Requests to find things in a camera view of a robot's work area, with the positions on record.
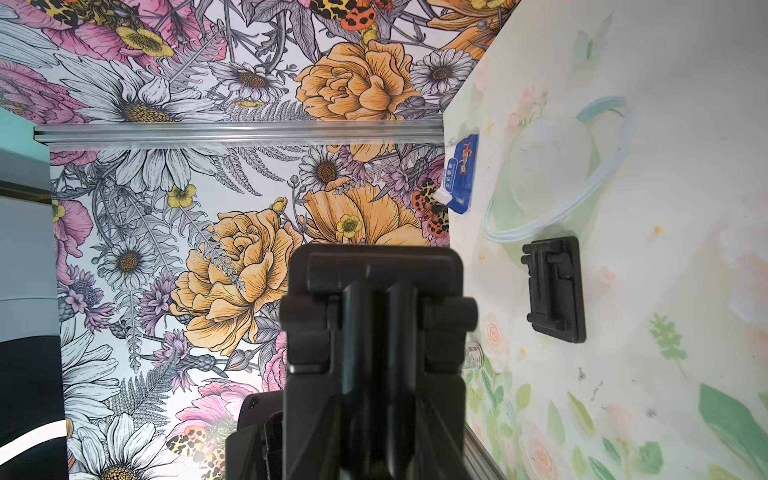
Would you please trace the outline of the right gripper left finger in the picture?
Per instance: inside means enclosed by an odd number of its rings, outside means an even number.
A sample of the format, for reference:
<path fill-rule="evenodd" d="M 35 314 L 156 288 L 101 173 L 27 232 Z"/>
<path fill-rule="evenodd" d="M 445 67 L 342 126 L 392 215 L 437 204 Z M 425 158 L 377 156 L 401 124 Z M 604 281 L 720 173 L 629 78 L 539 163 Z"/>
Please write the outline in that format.
<path fill-rule="evenodd" d="M 281 301 L 288 374 L 283 410 L 283 477 L 339 479 L 345 452 L 342 393 L 342 294 L 347 285 L 319 283 Z"/>

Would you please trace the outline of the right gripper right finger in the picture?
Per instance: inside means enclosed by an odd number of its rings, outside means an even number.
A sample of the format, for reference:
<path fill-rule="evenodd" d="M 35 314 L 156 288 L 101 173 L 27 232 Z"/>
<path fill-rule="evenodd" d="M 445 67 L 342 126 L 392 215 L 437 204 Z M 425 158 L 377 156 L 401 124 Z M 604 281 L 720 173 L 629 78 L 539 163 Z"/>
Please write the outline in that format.
<path fill-rule="evenodd" d="M 478 308 L 468 297 L 419 297 L 389 288 L 389 475 L 468 479 L 464 465 L 466 334 Z"/>

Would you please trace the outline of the phone stand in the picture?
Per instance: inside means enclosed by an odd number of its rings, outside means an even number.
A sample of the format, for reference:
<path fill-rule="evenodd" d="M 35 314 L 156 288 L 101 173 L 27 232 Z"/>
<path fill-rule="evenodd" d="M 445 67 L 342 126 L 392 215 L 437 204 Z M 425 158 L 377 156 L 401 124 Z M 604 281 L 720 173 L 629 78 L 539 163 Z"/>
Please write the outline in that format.
<path fill-rule="evenodd" d="M 522 247 L 528 268 L 534 331 L 564 342 L 587 340 L 579 241 L 574 236 L 537 240 Z"/>
<path fill-rule="evenodd" d="M 306 245 L 280 303 L 287 479 L 465 479 L 466 335 L 446 248 Z"/>

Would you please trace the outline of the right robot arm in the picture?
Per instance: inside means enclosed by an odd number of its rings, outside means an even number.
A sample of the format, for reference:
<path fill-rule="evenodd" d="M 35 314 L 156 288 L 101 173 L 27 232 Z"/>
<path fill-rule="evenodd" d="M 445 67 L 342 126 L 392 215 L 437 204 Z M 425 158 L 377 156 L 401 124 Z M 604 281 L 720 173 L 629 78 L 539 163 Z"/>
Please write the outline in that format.
<path fill-rule="evenodd" d="M 478 308 L 400 281 L 282 302 L 287 382 L 252 394 L 230 479 L 465 479 L 465 336 Z"/>

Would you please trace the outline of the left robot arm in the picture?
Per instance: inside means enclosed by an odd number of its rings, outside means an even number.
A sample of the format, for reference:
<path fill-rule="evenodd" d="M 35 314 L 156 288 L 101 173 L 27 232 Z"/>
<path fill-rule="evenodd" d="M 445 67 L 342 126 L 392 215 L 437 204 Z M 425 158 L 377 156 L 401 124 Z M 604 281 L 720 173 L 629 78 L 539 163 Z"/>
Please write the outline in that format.
<path fill-rule="evenodd" d="M 1 343 L 1 477 L 68 477 L 60 340 Z"/>

